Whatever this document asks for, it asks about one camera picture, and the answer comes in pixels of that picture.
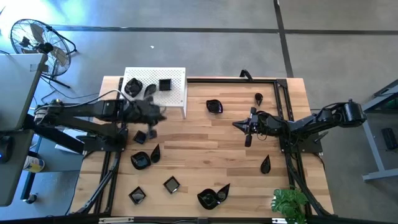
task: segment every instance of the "gray desk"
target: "gray desk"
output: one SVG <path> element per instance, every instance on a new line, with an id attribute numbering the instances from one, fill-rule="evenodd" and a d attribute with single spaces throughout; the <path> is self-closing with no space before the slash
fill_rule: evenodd
<path id="1" fill-rule="evenodd" d="M 375 99 L 367 102 L 366 104 L 362 105 L 362 110 L 365 113 L 390 113 L 391 115 L 395 116 L 396 119 L 398 119 L 396 116 L 396 113 L 398 111 L 384 111 L 384 110 L 377 110 L 377 107 L 381 106 L 383 103 L 386 103 L 394 98 L 398 97 L 398 85 L 391 86 L 388 88 L 387 91 L 383 92 L 380 96 L 375 97 Z M 392 120 L 388 119 L 386 121 L 388 124 L 388 127 L 391 127 L 393 125 L 396 125 L 397 122 L 393 122 Z M 369 145 L 372 149 L 372 153 L 374 156 L 374 160 L 376 161 L 377 168 L 379 171 L 377 172 L 372 172 L 366 175 L 362 175 L 362 178 L 364 181 L 369 181 L 369 180 L 374 180 L 374 179 L 381 179 L 381 178 L 386 178 L 386 177 L 393 177 L 398 175 L 398 169 L 386 169 L 384 167 L 382 158 L 380 156 L 380 149 L 377 146 L 377 142 L 375 140 L 376 134 L 372 133 L 372 129 L 369 125 L 369 120 L 365 121 L 363 123 L 363 128 L 365 129 L 366 137 L 368 139 Z M 379 128 L 379 139 L 381 139 L 381 128 Z"/>
<path id="2" fill-rule="evenodd" d="M 43 54 L 0 55 L 0 131 L 21 129 L 46 60 Z M 7 134 L 16 145 L 10 160 L 0 164 L 0 206 L 12 202 L 33 134 L 31 130 Z"/>
<path id="3" fill-rule="evenodd" d="M 44 54 L 0 55 L 0 131 L 21 129 L 46 61 Z"/>

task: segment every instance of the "fan stand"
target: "fan stand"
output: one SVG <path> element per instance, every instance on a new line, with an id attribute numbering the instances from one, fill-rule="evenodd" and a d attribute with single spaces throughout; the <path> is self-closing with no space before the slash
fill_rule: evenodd
<path id="1" fill-rule="evenodd" d="M 57 83 L 57 84 L 59 84 L 59 85 L 61 85 L 61 86 L 70 88 L 70 86 L 68 86 L 67 84 L 64 84 L 63 82 L 60 82 L 60 81 L 58 81 L 58 80 L 55 80 L 55 79 L 52 78 L 52 77 L 48 77 L 48 76 L 46 76 L 46 75 L 42 75 L 41 77 L 42 77 L 42 78 L 46 78 L 46 79 L 48 79 L 48 80 L 50 80 L 50 81 L 53 81 L 53 82 L 55 82 L 55 83 Z"/>
<path id="2" fill-rule="evenodd" d="M 73 50 L 72 50 L 69 54 L 72 54 L 73 52 L 77 52 L 75 43 L 73 43 L 73 42 L 70 41 L 68 38 L 64 37 L 63 35 L 59 34 L 59 33 L 58 33 L 55 29 L 53 29 L 51 26 L 47 26 L 46 28 L 47 28 L 48 30 L 54 32 L 54 33 L 57 34 L 59 37 L 61 37 L 62 39 L 66 40 L 67 42 L 69 42 L 69 43 L 71 43 L 71 44 L 73 45 Z M 60 81 L 54 79 L 54 77 L 55 77 L 54 75 L 51 75 L 51 76 L 49 76 L 49 77 L 46 76 L 46 75 L 42 75 L 42 77 L 43 77 L 43 78 L 46 78 L 46 79 L 48 79 L 48 80 L 50 80 L 50 81 L 53 81 L 53 82 L 55 82 L 55 83 L 57 83 L 57 84 L 59 84 L 59 85 L 61 85 L 61 86 L 64 86 L 64 87 L 66 87 L 66 88 L 71 88 L 70 86 L 64 84 L 63 82 L 60 82 Z"/>

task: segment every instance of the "black object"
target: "black object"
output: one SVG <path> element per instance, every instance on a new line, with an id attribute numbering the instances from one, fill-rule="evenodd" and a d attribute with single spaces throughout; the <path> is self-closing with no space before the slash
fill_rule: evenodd
<path id="1" fill-rule="evenodd" d="M 205 189 L 197 196 L 199 203 L 207 210 L 212 210 L 213 208 L 217 207 L 217 205 L 221 204 L 216 192 L 212 189 Z"/>
<path id="2" fill-rule="evenodd" d="M 163 186 L 169 191 L 170 194 L 174 193 L 179 187 L 180 183 L 171 176 L 166 182 L 164 182 Z"/>
<path id="3" fill-rule="evenodd" d="M 169 91 L 171 89 L 172 89 L 172 80 L 171 79 L 159 80 L 159 90 L 160 91 Z"/>
<path id="4" fill-rule="evenodd" d="M 142 90 L 142 82 L 136 78 L 132 78 L 126 83 L 124 91 L 131 97 L 136 97 L 138 93 Z"/>
<path id="5" fill-rule="evenodd" d="M 254 98 L 256 99 L 257 105 L 260 106 L 261 102 L 262 102 L 262 94 L 261 93 L 256 93 L 254 95 Z"/>
<path id="6" fill-rule="evenodd" d="M 159 144 L 155 147 L 154 151 L 150 155 L 150 160 L 153 163 L 159 162 L 159 160 L 160 160 L 160 147 L 159 147 Z"/>
<path id="7" fill-rule="evenodd" d="M 206 101 L 207 110 L 213 114 L 219 114 L 223 112 L 223 105 L 219 100 L 208 100 Z"/>
<path id="8" fill-rule="evenodd" d="M 96 124 L 76 117 L 98 118 L 109 123 Z M 159 121 L 166 117 L 160 112 L 160 107 L 153 103 L 153 97 L 148 96 L 144 100 L 100 100 L 93 104 L 71 104 L 60 100 L 53 100 L 49 104 L 38 105 L 35 110 L 33 122 L 24 125 L 31 127 L 37 134 L 59 143 L 60 138 L 52 137 L 56 134 L 54 127 L 65 126 L 79 129 L 89 133 L 87 136 L 77 136 L 84 142 L 76 141 L 85 151 L 122 151 L 126 146 L 128 129 L 125 125 L 121 128 L 118 123 L 141 123 L 147 124 L 148 130 L 152 129 Z M 58 135 L 68 136 L 61 132 Z M 70 141 L 61 143 L 71 150 Z"/>
<path id="9" fill-rule="evenodd" d="M 146 196 L 147 195 L 140 187 L 137 187 L 131 193 L 129 193 L 129 197 L 135 205 L 141 203 Z"/>
<path id="10" fill-rule="evenodd" d="M 262 162 L 261 166 L 260 166 L 260 171 L 263 174 L 268 174 L 269 171 L 271 171 L 271 160 L 269 159 L 269 155 L 266 157 L 266 159 L 264 159 L 264 161 Z"/>
<path id="11" fill-rule="evenodd" d="M 137 170 L 150 166 L 150 158 L 145 152 L 137 152 L 130 157 L 131 163 Z"/>
<path id="12" fill-rule="evenodd" d="M 241 70 L 241 74 L 239 75 L 239 77 L 246 77 L 246 78 L 248 78 L 248 82 L 253 82 L 254 80 L 253 80 L 253 78 L 252 78 L 252 76 L 250 75 L 250 73 L 246 70 L 246 69 L 242 69 Z"/>
<path id="13" fill-rule="evenodd" d="M 153 129 L 149 129 L 147 133 L 147 138 L 148 139 L 154 139 L 157 138 L 157 131 Z"/>
<path id="14" fill-rule="evenodd" d="M 203 208 L 207 210 L 212 210 L 217 207 L 221 202 L 224 202 L 228 197 L 229 186 L 231 184 L 225 185 L 217 193 L 213 189 L 205 189 L 200 192 L 198 196 L 199 203 Z"/>
<path id="15" fill-rule="evenodd" d="M 397 139 L 391 128 L 383 128 L 381 129 L 381 133 L 383 134 L 384 141 L 389 150 L 398 148 Z"/>
<path id="16" fill-rule="evenodd" d="M 315 144 L 320 143 L 321 139 L 323 139 L 328 133 L 329 133 L 328 131 L 325 131 L 324 133 L 320 134 L 319 137 L 317 137 L 316 140 L 314 140 L 313 142 Z"/>
<path id="17" fill-rule="evenodd" d="M 8 162 L 8 160 L 11 158 L 13 145 L 13 137 L 0 137 L 0 164 Z"/>
<path id="18" fill-rule="evenodd" d="M 245 146 L 249 147 L 252 134 L 265 134 L 267 136 L 285 136 L 287 144 L 295 145 L 301 139 L 308 138 L 311 134 L 324 131 L 335 126 L 342 128 L 358 127 L 366 121 L 366 115 L 361 105 L 349 100 L 344 103 L 333 103 L 322 108 L 318 114 L 307 116 L 298 121 L 286 121 L 273 116 L 265 111 L 257 111 L 254 107 L 250 110 L 250 118 L 233 122 L 233 126 L 240 129 L 245 135 Z"/>
<path id="19" fill-rule="evenodd" d="M 24 200 L 27 204 L 32 204 L 37 200 L 36 194 L 29 194 L 28 198 Z"/>
<path id="20" fill-rule="evenodd" d="M 222 189 L 220 189 L 220 190 L 217 192 L 217 197 L 218 197 L 218 199 L 220 200 L 220 202 L 224 202 L 225 199 L 228 197 L 228 192 L 229 192 L 229 186 L 230 186 L 230 185 L 231 185 L 231 184 L 225 185 Z"/>
<path id="21" fill-rule="evenodd" d="M 140 130 L 138 130 L 136 135 L 133 137 L 133 140 L 138 142 L 139 144 L 143 144 L 146 139 L 147 139 L 147 134 L 143 133 Z"/>
<path id="22" fill-rule="evenodd" d="M 145 88 L 144 97 L 150 96 L 155 92 L 156 92 L 156 85 L 150 84 L 149 86 L 147 86 L 147 88 Z"/>

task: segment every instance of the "wooden tabletop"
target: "wooden tabletop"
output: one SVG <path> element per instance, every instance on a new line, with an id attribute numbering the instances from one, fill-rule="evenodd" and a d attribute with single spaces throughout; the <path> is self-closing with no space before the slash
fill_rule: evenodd
<path id="1" fill-rule="evenodd" d="M 116 89 L 119 78 L 104 77 L 100 94 Z M 303 79 L 288 78 L 287 83 L 294 118 L 298 120 L 310 115 Z M 185 120 L 179 109 L 167 108 L 167 121 L 155 127 L 158 138 L 144 145 L 134 142 L 132 137 L 138 130 L 145 131 L 146 126 L 129 124 L 129 139 L 121 156 L 112 216 L 280 216 L 271 211 L 273 191 L 288 188 L 289 181 L 279 140 L 268 136 L 265 141 L 260 141 L 254 135 L 252 146 L 244 147 L 244 134 L 231 125 L 233 121 L 249 116 L 250 107 L 256 105 L 255 93 L 264 96 L 257 108 L 277 115 L 274 89 L 270 84 L 189 83 Z M 105 99 L 115 97 L 116 94 L 110 94 Z M 220 100 L 224 112 L 209 114 L 205 104 L 209 99 Z M 144 170 L 133 168 L 130 156 L 139 151 L 150 155 L 157 144 L 160 144 L 160 161 Z M 267 155 L 272 169 L 264 175 L 259 166 Z M 82 207 L 97 187 L 103 157 L 104 152 L 94 152 L 83 161 L 71 212 Z M 321 162 L 312 154 L 302 154 L 302 159 L 308 188 L 323 207 L 333 213 Z M 163 186 L 171 176 L 181 184 L 174 194 L 169 194 Z M 228 198 L 221 205 L 205 210 L 199 204 L 197 194 L 202 190 L 210 188 L 217 192 L 226 184 L 231 187 Z M 134 205 L 128 194 L 138 186 L 147 197 Z M 107 197 L 105 192 L 102 209 Z"/>

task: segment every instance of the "table leg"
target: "table leg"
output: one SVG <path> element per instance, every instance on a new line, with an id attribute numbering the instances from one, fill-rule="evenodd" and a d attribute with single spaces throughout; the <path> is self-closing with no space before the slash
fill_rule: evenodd
<path id="1" fill-rule="evenodd" d="M 186 107 L 181 107 L 181 114 L 182 114 L 182 119 L 187 118 L 187 109 Z"/>

